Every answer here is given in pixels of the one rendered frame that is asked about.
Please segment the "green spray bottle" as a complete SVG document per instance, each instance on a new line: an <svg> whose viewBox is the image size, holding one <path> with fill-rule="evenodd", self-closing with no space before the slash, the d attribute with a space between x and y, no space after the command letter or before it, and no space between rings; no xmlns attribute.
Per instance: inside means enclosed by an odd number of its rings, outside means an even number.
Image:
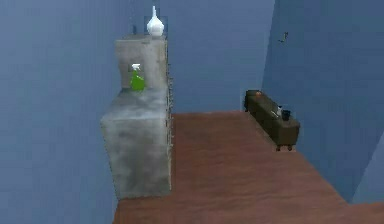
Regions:
<svg viewBox="0 0 384 224"><path fill-rule="evenodd" d="M131 89L134 91L143 91L145 88L145 80L139 75L140 65L132 64L132 77L130 81Z"/></svg>

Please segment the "white vase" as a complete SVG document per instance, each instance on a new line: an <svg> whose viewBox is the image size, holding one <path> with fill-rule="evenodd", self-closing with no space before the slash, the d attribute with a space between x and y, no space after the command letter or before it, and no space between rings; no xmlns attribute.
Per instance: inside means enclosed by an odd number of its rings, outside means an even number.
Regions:
<svg viewBox="0 0 384 224"><path fill-rule="evenodd" d="M164 28L163 22L157 17L156 6L153 5L152 17L147 23L147 31L151 36L160 37L163 35Z"/></svg>

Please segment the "dark brown console table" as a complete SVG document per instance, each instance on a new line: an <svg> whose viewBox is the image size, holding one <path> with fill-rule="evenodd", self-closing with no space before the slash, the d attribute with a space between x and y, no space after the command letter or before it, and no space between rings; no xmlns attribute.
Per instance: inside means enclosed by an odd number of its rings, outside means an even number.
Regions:
<svg viewBox="0 0 384 224"><path fill-rule="evenodd" d="M299 121L292 115L284 120L278 114L279 105L260 90L246 91L244 108L275 143L277 151L282 147L286 147L288 151L293 150L299 136Z"/></svg>

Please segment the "grey stepped cabinet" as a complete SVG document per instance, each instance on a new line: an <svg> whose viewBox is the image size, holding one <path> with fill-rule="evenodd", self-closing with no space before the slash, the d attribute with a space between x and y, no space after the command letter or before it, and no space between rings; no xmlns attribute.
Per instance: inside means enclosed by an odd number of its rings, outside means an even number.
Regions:
<svg viewBox="0 0 384 224"><path fill-rule="evenodd" d="M116 197L170 193L172 97L167 39L129 35L115 42L121 91L100 120ZM143 91L131 89L132 64L140 65Z"/></svg>

